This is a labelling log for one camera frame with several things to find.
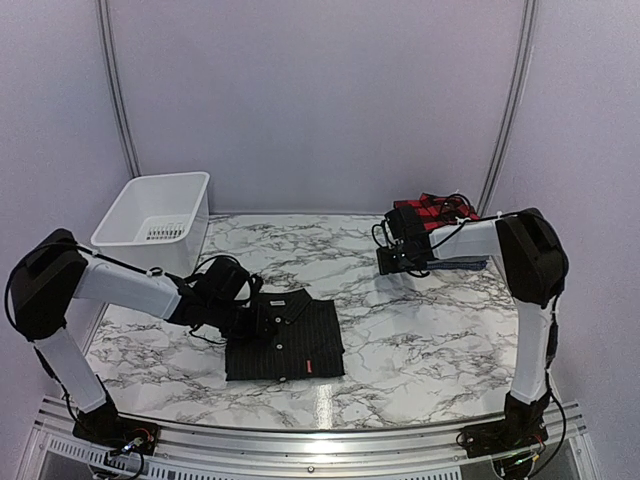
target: metal pole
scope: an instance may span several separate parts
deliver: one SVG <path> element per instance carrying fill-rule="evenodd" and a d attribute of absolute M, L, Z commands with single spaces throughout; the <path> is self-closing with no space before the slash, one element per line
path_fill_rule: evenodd
<path fill-rule="evenodd" d="M 489 208 L 489 203 L 496 188 L 498 176 L 500 175 L 500 170 L 506 157 L 513 122 L 516 117 L 518 105 L 522 98 L 527 69 L 529 67 L 529 62 L 531 61 L 531 49 L 533 45 L 533 34 L 537 13 L 538 0 L 525 0 L 522 15 L 522 26 L 520 30 L 520 41 L 518 43 L 518 53 L 513 69 L 513 77 L 511 78 L 511 88 L 509 89 L 507 105 L 502 117 L 502 124 L 500 125 L 500 132 L 498 133 L 498 139 L 496 141 L 495 150 L 493 151 L 493 157 L 491 158 L 489 171 L 487 172 L 487 178 L 485 179 L 482 193 L 480 194 L 480 200 L 478 201 L 478 212 L 480 215 L 485 215 L 487 213 L 487 208 Z"/>
<path fill-rule="evenodd" d="M 131 137 L 127 112 L 122 97 L 120 86 L 120 76 L 118 74 L 118 64 L 116 62 L 115 43 L 113 40 L 113 30 L 111 28 L 111 13 L 109 11 L 108 0 L 96 0 L 98 13 L 98 28 L 100 31 L 100 42 L 102 44 L 102 54 L 107 72 L 107 84 L 111 95 L 111 103 L 115 114 L 118 136 L 122 144 L 124 159 L 131 178 L 139 177 L 140 163 L 136 147 Z"/>

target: red plaid shirt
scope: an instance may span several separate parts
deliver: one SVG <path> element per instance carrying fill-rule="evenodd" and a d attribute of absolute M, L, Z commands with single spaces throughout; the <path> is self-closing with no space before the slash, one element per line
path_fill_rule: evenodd
<path fill-rule="evenodd" d="M 423 193 L 420 200 L 396 200 L 393 208 L 413 207 L 422 219 L 427 232 L 444 225 L 456 223 L 456 218 L 469 217 L 472 220 L 480 220 L 473 207 L 469 208 L 460 197 L 436 197 Z"/>

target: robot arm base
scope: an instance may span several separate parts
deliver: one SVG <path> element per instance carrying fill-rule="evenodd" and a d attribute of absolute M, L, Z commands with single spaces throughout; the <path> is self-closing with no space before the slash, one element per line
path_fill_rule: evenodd
<path fill-rule="evenodd" d="M 143 455 L 153 455 L 158 444 L 160 427 L 145 420 L 120 416 L 109 392 L 106 389 L 105 392 L 107 401 L 103 405 L 88 413 L 78 413 L 73 436 L 115 449 L 142 437 L 144 443 L 137 447 L 137 450 Z"/>
<path fill-rule="evenodd" d="M 542 416 L 550 398 L 547 392 L 540 400 L 527 405 L 507 394 L 504 420 L 464 427 L 458 438 L 459 445 L 469 458 L 476 458 L 538 445 L 538 438 L 546 441 L 549 434 Z"/>

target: gray wall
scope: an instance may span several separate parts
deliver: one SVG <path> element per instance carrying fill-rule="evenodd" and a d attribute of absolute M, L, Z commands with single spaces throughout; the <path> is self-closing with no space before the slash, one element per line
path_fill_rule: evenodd
<path fill-rule="evenodd" d="M 640 471 L 640 3 L 542 2 L 492 210 L 537 206 L 571 262 L 554 364 L 605 478 Z"/>
<path fill-rule="evenodd" d="M 0 284 L 58 226 L 83 241 L 126 181 L 93 2 L 0 1 Z M 97 305 L 69 316 L 77 339 Z M 45 392 L 32 348 L 0 314 L 0 476 L 11 479 Z"/>
<path fill-rule="evenodd" d="M 216 211 L 479 197 L 523 2 L 112 3 L 144 173 L 210 172 Z"/>

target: laundry basket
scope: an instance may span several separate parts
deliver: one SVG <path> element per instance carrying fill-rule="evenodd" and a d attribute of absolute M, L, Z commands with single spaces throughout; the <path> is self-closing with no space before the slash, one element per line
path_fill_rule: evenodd
<path fill-rule="evenodd" d="M 101 253 L 140 268 L 189 275 L 209 218 L 205 172 L 150 175 L 124 187 L 91 243 Z"/>

